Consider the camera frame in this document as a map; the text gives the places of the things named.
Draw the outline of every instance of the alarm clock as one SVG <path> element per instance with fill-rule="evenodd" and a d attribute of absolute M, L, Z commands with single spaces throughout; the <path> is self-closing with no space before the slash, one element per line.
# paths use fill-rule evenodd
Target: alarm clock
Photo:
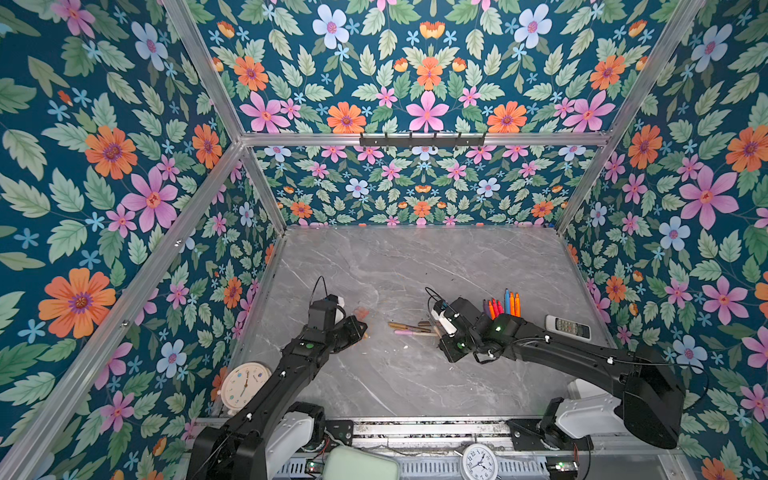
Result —
<path fill-rule="evenodd" d="M 464 480 L 495 480 L 498 460 L 491 449 L 475 443 L 464 451 L 459 470 Z"/>
<path fill-rule="evenodd" d="M 235 415 L 256 395 L 269 379 L 271 372 L 258 362 L 248 362 L 236 367 L 224 379 L 219 390 L 221 402 Z"/>

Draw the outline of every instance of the gray marble surface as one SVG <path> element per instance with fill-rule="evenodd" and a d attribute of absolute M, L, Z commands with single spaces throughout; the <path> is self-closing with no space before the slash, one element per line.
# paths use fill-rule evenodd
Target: gray marble surface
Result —
<path fill-rule="evenodd" d="M 545 366 L 470 356 L 451 364 L 431 337 L 396 336 L 387 322 L 427 319 L 430 286 L 449 302 L 476 306 L 521 293 L 522 316 L 544 325 L 552 314 L 603 329 L 552 229 L 340 228 L 289 230 L 280 267 L 259 324 L 245 339 L 246 361 L 275 368 L 280 348 L 307 321 L 313 284 L 324 275 L 346 310 L 370 310 L 368 336 L 331 356 L 299 399 L 329 416 L 540 415 L 566 396 L 572 377 Z"/>

